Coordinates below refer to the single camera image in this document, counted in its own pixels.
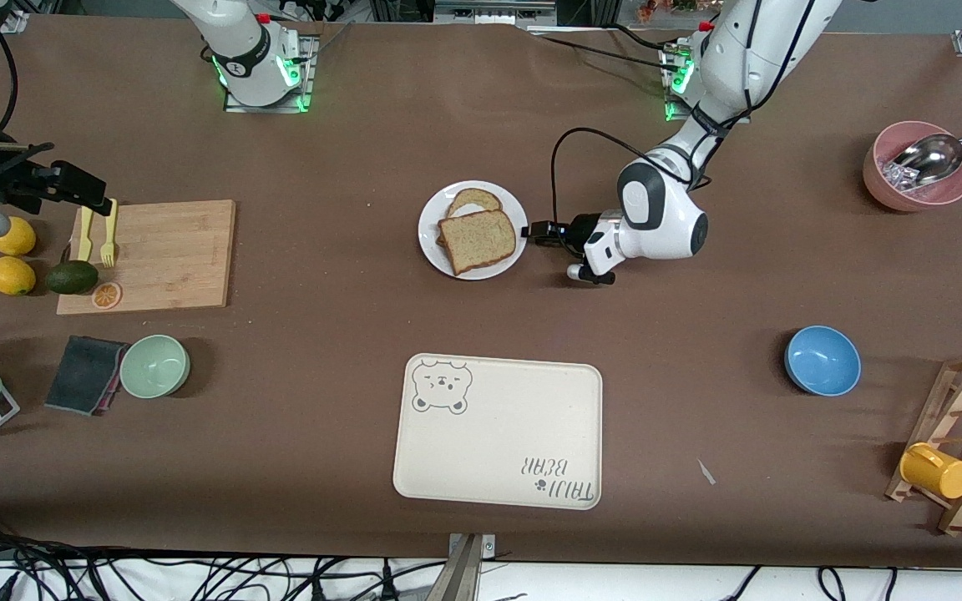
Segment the white round plate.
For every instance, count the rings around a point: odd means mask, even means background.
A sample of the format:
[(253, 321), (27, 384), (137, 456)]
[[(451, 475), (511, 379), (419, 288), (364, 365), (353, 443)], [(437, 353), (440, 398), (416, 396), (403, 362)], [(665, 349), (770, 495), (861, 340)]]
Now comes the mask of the white round plate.
[[(444, 213), (446, 213), (448, 206), (450, 206), (453, 197), (463, 188), (482, 188), (489, 191), (489, 193), (496, 194), (497, 198), (500, 198), (501, 203), (503, 203), (503, 212), (510, 217), (516, 229), (518, 246), (516, 246), (514, 255), (509, 256), (509, 258), (504, 259), (504, 261), (484, 267), (483, 269), (474, 269), (466, 271), (466, 273), (459, 276), (454, 276), (454, 274), (452, 274), (449, 255), (444, 251), (443, 240), (440, 239), (438, 222), (444, 220)], [(433, 194), (424, 206), (423, 212), (418, 220), (418, 243), (420, 244), (421, 250), (423, 250), (425, 259), (427, 259), (436, 270), (442, 271), (447, 276), (465, 280), (489, 279), (510, 269), (514, 262), (523, 254), (524, 237), (522, 236), (522, 228), (526, 227), (526, 225), (527, 218), (522, 205), (520, 205), (520, 202), (518, 202), (518, 199), (516, 199), (514, 195), (503, 187), (484, 181), (462, 181), (444, 186), (438, 193)]]

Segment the plain bread slice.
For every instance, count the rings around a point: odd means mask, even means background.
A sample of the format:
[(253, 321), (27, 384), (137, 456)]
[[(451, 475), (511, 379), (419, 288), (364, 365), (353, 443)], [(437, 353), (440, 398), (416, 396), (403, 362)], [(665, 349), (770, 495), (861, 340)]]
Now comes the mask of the plain bread slice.
[(446, 218), (438, 222), (438, 229), (454, 276), (504, 261), (518, 246), (516, 229), (502, 210)]

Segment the yellow lemon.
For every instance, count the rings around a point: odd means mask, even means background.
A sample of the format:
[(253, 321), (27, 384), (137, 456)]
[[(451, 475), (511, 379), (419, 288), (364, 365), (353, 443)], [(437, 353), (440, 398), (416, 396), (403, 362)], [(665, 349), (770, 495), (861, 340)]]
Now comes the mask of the yellow lemon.
[(22, 217), (10, 216), (10, 228), (0, 236), (0, 254), (24, 256), (31, 254), (37, 247), (37, 232), (30, 222)]
[(37, 285), (34, 269), (17, 256), (0, 256), (0, 293), (10, 296), (27, 295)]

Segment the yellow plastic fork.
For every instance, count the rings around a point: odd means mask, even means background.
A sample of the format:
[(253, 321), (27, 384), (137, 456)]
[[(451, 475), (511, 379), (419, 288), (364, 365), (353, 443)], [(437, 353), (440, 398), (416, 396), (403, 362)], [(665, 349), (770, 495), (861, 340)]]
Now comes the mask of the yellow plastic fork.
[(106, 269), (112, 269), (117, 262), (119, 202), (117, 199), (110, 199), (110, 204), (110, 213), (104, 217), (104, 243), (100, 247), (100, 258)]

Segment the dark green avocado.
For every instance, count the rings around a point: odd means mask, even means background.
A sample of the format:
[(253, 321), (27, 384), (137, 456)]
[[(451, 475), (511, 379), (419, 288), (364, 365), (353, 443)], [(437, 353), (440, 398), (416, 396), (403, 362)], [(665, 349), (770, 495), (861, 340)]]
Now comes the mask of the dark green avocado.
[(87, 261), (64, 261), (48, 271), (46, 288), (58, 295), (81, 295), (99, 284), (99, 271)]

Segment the bread slice under egg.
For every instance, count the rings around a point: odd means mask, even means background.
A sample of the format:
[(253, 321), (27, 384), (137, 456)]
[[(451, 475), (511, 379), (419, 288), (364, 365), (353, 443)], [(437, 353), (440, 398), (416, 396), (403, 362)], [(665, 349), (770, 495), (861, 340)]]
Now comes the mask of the bread slice under egg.
[[(463, 188), (458, 191), (448, 206), (444, 218), (451, 220), (457, 216), (473, 215), (491, 210), (502, 210), (503, 203), (496, 194), (482, 188)], [(462, 244), (494, 245), (498, 250), (505, 247), (505, 234), (496, 224), (494, 218), (485, 217), (481, 220), (467, 220), (461, 225), (452, 225), (452, 236)]]

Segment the wooden cutting board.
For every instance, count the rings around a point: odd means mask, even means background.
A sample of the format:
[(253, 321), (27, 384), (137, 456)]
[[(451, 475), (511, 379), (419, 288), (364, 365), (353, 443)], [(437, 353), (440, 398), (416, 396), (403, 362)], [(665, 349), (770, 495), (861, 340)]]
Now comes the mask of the wooden cutting board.
[(117, 305), (100, 308), (91, 294), (58, 298), (59, 316), (109, 315), (224, 307), (228, 303), (235, 232), (233, 200), (122, 205), (114, 266), (104, 267), (104, 218), (89, 229), (90, 261), (102, 282), (122, 290)]

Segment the dark grey sponge cloth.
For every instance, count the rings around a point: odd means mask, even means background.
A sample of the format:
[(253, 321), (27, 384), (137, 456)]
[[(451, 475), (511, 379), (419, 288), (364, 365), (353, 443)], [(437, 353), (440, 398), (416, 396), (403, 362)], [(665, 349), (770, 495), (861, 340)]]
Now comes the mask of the dark grey sponge cloth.
[(121, 385), (129, 343), (70, 336), (43, 405), (84, 416), (102, 416)]

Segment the pale green bowl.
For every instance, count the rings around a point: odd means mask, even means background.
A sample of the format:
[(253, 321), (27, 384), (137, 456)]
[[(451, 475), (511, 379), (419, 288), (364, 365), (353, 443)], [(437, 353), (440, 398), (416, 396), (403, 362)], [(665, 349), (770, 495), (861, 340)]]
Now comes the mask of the pale green bowl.
[(152, 335), (125, 352), (119, 380), (134, 398), (155, 399), (178, 391), (190, 376), (190, 354), (175, 338)]

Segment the cream bear print tray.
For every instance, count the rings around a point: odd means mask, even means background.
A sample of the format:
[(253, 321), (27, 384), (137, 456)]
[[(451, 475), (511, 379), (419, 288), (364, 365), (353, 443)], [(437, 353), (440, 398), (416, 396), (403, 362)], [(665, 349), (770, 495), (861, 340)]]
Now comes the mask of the cream bear print tray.
[(393, 486), (424, 501), (591, 510), (602, 417), (595, 366), (417, 354), (404, 369)]

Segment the grey metal equipment box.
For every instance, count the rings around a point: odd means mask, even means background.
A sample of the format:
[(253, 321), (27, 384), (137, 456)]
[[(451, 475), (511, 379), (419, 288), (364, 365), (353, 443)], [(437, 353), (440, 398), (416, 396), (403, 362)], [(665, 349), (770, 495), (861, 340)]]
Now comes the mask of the grey metal equipment box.
[(556, 0), (433, 0), (432, 23), (556, 27)]

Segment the blue bowl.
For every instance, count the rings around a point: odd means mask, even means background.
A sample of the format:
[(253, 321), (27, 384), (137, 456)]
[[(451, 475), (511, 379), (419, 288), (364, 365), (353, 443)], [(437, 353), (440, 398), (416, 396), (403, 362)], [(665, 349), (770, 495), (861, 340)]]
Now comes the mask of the blue bowl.
[(858, 349), (843, 332), (828, 325), (795, 331), (782, 354), (789, 379), (816, 396), (842, 396), (859, 384)]

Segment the clear plastic ice cubes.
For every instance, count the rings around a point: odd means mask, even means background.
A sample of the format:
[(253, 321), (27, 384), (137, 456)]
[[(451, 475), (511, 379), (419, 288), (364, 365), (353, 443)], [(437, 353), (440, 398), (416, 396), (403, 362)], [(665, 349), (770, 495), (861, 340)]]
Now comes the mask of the clear plastic ice cubes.
[(905, 166), (897, 161), (887, 161), (882, 164), (881, 172), (886, 182), (901, 193), (908, 193), (919, 187), (919, 169)]

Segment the metal scoop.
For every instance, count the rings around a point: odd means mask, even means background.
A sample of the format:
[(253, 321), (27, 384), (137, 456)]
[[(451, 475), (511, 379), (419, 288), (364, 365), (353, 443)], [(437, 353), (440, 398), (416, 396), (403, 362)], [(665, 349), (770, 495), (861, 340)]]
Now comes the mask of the metal scoop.
[(919, 169), (917, 188), (932, 185), (948, 178), (962, 166), (962, 138), (946, 133), (929, 134), (890, 161)]

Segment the pink bowl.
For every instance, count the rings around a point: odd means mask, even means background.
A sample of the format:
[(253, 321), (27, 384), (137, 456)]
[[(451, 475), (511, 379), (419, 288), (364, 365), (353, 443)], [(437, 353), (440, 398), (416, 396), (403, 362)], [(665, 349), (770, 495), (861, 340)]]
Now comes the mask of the pink bowl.
[(951, 205), (962, 199), (962, 165), (938, 183), (911, 190), (897, 190), (885, 179), (882, 168), (898, 152), (927, 137), (945, 132), (943, 127), (921, 121), (902, 121), (883, 129), (875, 137), (863, 160), (863, 182), (874, 201), (902, 213), (915, 213)]

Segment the yellow mug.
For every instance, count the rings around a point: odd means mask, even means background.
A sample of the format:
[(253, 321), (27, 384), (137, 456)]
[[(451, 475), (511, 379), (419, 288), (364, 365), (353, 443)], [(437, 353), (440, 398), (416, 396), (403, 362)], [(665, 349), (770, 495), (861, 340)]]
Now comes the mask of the yellow mug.
[(962, 496), (962, 460), (940, 452), (927, 442), (916, 442), (899, 461), (901, 478), (945, 499)]

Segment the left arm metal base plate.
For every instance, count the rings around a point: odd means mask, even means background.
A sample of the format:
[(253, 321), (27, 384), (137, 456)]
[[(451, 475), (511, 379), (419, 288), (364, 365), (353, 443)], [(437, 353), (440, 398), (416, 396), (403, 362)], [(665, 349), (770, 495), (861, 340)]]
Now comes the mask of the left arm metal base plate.
[(663, 44), (657, 51), (660, 64), (671, 66), (663, 73), (665, 114), (667, 121), (688, 119), (692, 107), (701, 95), (696, 64), (692, 58), (689, 38), (677, 38), (675, 42)]

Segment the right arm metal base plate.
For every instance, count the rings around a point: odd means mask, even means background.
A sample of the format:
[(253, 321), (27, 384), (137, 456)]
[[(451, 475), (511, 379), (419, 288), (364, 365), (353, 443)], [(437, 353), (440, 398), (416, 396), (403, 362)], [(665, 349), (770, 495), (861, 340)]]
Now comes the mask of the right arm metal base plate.
[(320, 38), (306, 35), (302, 37), (297, 32), (287, 34), (289, 38), (289, 56), (280, 58), (283, 76), (291, 80), (291, 87), (278, 102), (265, 106), (249, 106), (243, 104), (228, 88), (224, 88), (224, 111), (234, 114), (305, 114), (308, 113), (316, 81), (317, 54), (320, 50)]

